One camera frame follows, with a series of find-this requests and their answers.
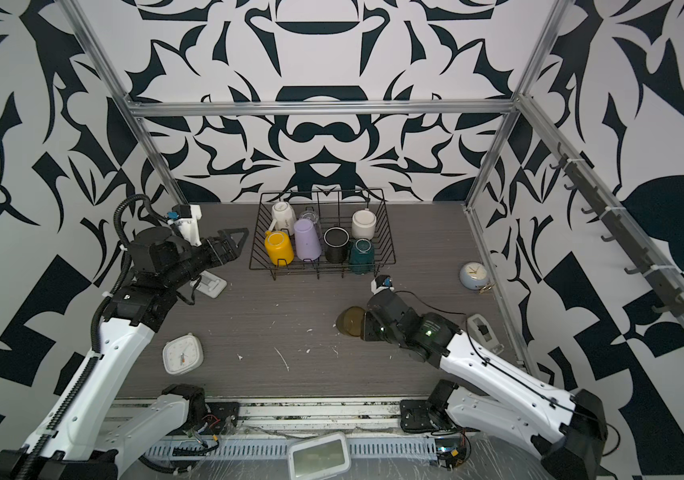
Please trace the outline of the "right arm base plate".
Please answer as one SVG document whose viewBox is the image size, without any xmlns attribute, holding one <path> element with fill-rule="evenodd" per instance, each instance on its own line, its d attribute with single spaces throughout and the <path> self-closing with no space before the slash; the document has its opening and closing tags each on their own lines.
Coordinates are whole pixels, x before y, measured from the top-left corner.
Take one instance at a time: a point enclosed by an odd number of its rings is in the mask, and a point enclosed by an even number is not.
<svg viewBox="0 0 684 480">
<path fill-rule="evenodd" d="M 454 423 L 428 400 L 401 400 L 400 429 L 408 434 L 451 432 Z"/>
</svg>

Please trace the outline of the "white mug red inside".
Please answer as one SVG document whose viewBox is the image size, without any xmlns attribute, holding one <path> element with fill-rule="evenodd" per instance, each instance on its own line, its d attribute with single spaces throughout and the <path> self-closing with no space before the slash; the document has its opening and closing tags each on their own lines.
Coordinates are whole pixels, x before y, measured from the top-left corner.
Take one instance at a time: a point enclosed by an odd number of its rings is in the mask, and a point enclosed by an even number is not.
<svg viewBox="0 0 684 480">
<path fill-rule="evenodd" d="M 355 239 L 372 240 L 375 236 L 377 217 L 368 210 L 362 209 L 356 211 L 351 218 L 352 235 Z"/>
</svg>

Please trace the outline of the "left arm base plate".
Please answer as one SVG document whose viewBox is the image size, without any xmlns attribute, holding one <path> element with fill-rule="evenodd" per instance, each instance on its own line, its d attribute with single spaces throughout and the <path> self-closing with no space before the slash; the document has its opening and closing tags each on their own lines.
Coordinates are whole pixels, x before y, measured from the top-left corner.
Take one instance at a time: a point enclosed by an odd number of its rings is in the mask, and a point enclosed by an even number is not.
<svg viewBox="0 0 684 480">
<path fill-rule="evenodd" d="M 220 435 L 234 430 L 239 424 L 240 407 L 237 401 L 206 402 L 194 423 L 195 431 L 199 435 Z"/>
</svg>

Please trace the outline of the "olive glass cup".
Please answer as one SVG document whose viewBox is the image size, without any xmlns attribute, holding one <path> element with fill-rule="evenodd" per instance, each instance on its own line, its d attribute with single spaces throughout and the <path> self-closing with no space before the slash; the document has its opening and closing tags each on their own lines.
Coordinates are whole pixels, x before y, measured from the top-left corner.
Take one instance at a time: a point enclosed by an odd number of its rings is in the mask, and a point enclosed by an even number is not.
<svg viewBox="0 0 684 480">
<path fill-rule="evenodd" d="M 361 338 L 366 319 L 366 310 L 359 306 L 345 309 L 336 319 L 337 330 L 346 336 Z"/>
</svg>

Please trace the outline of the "cream white mug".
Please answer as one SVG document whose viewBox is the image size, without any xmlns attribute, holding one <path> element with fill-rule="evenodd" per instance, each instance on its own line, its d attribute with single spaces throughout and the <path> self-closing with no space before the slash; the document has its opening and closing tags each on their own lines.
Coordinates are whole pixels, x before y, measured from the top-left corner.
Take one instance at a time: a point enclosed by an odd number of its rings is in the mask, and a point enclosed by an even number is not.
<svg viewBox="0 0 684 480">
<path fill-rule="evenodd" d="M 283 231 L 289 236 L 295 234 L 295 223 L 297 220 L 294 208 L 289 202 L 279 201 L 271 206 L 272 221 L 269 229 L 271 231 Z"/>
</svg>

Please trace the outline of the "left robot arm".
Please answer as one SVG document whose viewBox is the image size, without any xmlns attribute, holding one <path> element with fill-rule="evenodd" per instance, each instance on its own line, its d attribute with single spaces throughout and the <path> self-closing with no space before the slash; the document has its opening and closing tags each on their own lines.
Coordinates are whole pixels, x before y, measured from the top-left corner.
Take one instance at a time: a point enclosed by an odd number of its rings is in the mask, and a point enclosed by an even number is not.
<svg viewBox="0 0 684 480">
<path fill-rule="evenodd" d="M 60 399 L 26 443 L 0 452 L 0 479 L 118 479 L 147 450 L 175 430 L 196 432 L 206 414 L 202 388 L 176 384 L 113 432 L 100 432 L 128 373 L 178 301 L 180 288 L 235 261 L 246 228 L 201 236 L 197 205 L 160 214 L 145 194 L 118 204 L 113 227 L 124 252 L 114 286 L 90 324 L 90 349 Z"/>
</svg>

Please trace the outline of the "lilac plastic cup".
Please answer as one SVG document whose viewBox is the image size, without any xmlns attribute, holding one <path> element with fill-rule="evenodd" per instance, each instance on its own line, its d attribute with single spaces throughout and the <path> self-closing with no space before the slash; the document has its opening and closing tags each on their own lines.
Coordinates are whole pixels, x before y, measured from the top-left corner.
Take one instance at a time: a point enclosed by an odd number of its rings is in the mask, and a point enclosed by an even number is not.
<svg viewBox="0 0 684 480">
<path fill-rule="evenodd" d="M 322 255 L 322 247 L 314 223 L 301 218 L 294 224 L 296 257 L 303 262 L 315 262 Z"/>
</svg>

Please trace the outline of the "dark green mug white inside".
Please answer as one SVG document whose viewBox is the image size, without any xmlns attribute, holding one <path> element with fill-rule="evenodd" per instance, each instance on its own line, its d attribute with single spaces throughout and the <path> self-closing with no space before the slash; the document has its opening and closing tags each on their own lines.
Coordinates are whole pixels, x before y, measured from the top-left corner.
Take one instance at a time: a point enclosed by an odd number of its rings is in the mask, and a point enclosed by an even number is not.
<svg viewBox="0 0 684 480">
<path fill-rule="evenodd" d="M 366 238 L 355 239 L 350 247 L 350 271 L 356 275 L 371 273 L 375 269 L 375 246 Z"/>
</svg>

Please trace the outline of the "yellow mug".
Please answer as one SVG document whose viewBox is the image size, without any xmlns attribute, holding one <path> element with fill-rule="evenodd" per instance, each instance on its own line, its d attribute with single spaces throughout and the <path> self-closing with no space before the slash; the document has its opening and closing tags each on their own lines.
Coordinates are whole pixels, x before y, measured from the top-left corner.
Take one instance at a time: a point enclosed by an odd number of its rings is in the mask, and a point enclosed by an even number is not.
<svg viewBox="0 0 684 480">
<path fill-rule="evenodd" d="M 288 266 L 295 259 L 290 236 L 285 231 L 266 231 L 264 247 L 271 264 L 276 267 Z"/>
</svg>

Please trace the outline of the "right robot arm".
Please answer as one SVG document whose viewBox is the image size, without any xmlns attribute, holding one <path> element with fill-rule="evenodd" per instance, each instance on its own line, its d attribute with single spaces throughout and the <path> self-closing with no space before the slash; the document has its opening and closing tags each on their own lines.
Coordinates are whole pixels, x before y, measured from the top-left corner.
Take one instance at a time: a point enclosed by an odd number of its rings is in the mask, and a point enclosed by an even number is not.
<svg viewBox="0 0 684 480">
<path fill-rule="evenodd" d="M 461 429 L 498 437 L 555 479 L 595 479 L 609 429 L 601 399 L 549 385 L 508 363 L 437 313 L 417 313 L 386 287 L 368 300 L 361 337 L 385 341 L 482 390 L 438 386 L 434 409 Z"/>
</svg>

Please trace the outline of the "black mug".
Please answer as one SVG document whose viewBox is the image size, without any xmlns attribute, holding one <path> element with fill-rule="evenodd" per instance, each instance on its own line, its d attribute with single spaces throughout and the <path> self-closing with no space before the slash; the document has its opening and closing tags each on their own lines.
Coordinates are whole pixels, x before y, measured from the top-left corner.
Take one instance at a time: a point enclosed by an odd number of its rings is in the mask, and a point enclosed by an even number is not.
<svg viewBox="0 0 684 480">
<path fill-rule="evenodd" d="M 331 227 L 324 232 L 325 258 L 331 264 L 343 264 L 348 256 L 349 233 L 342 227 Z"/>
</svg>

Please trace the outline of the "clear glass cup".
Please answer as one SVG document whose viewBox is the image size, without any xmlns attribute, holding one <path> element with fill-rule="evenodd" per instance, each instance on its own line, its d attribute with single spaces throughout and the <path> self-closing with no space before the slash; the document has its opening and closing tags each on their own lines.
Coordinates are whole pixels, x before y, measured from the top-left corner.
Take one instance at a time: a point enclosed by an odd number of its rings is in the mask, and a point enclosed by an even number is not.
<svg viewBox="0 0 684 480">
<path fill-rule="evenodd" d="M 314 227 L 319 226 L 320 217 L 319 217 L 318 212 L 313 207 L 305 208 L 300 213 L 299 218 L 309 220 L 313 224 Z"/>
</svg>

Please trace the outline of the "black wire dish rack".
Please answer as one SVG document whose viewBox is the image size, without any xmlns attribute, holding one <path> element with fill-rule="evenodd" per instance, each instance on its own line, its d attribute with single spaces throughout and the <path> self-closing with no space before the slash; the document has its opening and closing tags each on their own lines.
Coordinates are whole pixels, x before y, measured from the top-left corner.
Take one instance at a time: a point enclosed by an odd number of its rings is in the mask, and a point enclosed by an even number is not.
<svg viewBox="0 0 684 480">
<path fill-rule="evenodd" d="M 276 267 L 271 264 L 264 247 L 265 232 L 269 229 L 272 221 L 271 206 L 279 201 L 289 202 L 296 216 L 307 207 L 313 207 L 319 214 L 320 222 L 316 227 L 322 255 L 315 262 L 303 262 L 296 257 L 295 237 L 291 236 L 291 244 L 294 250 L 294 261 L 284 267 Z M 384 190 L 374 187 L 356 187 L 354 189 L 331 189 L 316 188 L 313 190 L 298 191 L 268 191 L 259 196 L 258 210 L 255 221 L 255 233 L 249 258 L 249 269 L 252 271 L 267 272 L 272 279 L 285 275 L 314 275 L 319 277 L 323 274 L 338 274 L 345 276 L 353 274 L 350 271 L 348 260 L 350 247 L 355 238 L 352 235 L 352 215 L 362 209 L 372 211 L 377 217 L 375 236 L 370 240 L 375 246 L 375 269 L 371 273 L 377 275 L 385 267 L 396 263 L 396 249 L 392 229 L 390 226 L 388 202 Z M 342 227 L 350 235 L 348 244 L 348 256 L 343 264 L 331 264 L 325 258 L 325 245 L 323 242 L 324 232 L 331 227 Z"/>
</svg>

